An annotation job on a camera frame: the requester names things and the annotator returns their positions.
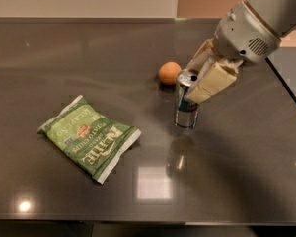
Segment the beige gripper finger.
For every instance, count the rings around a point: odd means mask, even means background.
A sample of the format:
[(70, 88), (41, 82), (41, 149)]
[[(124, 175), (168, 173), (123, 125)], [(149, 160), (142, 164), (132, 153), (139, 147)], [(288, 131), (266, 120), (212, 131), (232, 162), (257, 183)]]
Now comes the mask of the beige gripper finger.
[(207, 39), (189, 62), (186, 70), (200, 72), (203, 67), (213, 64), (216, 60), (213, 39)]
[(202, 66), (195, 84), (187, 90), (185, 99), (200, 104), (228, 88), (237, 80), (242, 64), (243, 60), (222, 58), (213, 61), (210, 58)]

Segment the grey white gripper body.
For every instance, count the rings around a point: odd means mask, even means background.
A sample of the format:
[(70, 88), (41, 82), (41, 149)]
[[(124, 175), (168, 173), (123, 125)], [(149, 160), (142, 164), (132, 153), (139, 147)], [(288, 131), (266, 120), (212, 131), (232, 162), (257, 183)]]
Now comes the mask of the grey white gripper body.
[(280, 37), (246, 1), (237, 3), (220, 20), (213, 39), (213, 46), (220, 55), (253, 64), (264, 61), (280, 43)]

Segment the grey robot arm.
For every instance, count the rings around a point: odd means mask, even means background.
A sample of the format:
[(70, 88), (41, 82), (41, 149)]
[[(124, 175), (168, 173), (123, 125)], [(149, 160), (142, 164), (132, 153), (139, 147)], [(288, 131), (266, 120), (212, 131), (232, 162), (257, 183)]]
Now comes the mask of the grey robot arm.
[(243, 0), (219, 21), (186, 69), (197, 74), (185, 99), (202, 103), (232, 85), (244, 64), (257, 64), (279, 49), (296, 28), (296, 0)]

